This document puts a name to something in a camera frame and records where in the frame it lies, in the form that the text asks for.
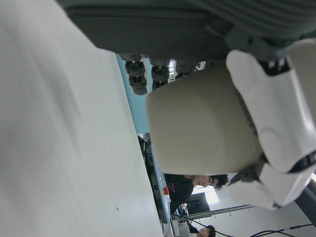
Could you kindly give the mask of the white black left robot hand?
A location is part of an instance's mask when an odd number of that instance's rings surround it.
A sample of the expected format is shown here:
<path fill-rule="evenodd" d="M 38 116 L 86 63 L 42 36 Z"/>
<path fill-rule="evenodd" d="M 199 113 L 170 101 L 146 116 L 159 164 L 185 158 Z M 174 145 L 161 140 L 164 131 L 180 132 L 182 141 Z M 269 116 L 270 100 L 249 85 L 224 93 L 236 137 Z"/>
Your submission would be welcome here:
<path fill-rule="evenodd" d="M 146 95 L 162 172 L 234 173 L 231 197 L 276 209 L 316 169 L 313 0 L 61 0 Z"/>

